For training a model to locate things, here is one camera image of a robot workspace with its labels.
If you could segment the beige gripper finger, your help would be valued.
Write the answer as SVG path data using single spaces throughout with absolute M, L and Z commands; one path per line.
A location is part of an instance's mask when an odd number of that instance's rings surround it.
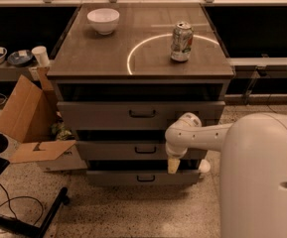
M 174 175 L 177 172 L 179 165 L 180 165 L 179 159 L 169 158 L 168 159 L 168 173 L 170 175 Z

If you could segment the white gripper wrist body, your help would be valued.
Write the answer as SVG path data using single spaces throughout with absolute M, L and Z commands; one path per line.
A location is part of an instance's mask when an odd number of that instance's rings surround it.
M 170 143 L 165 144 L 165 149 L 168 157 L 174 159 L 181 159 L 187 153 L 186 148 L 175 146 Z

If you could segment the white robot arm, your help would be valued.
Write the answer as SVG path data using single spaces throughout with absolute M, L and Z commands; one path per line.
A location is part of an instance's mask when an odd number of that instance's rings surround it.
M 287 115 L 204 127 L 186 113 L 165 139 L 170 174 L 189 149 L 220 153 L 220 238 L 287 238 Z

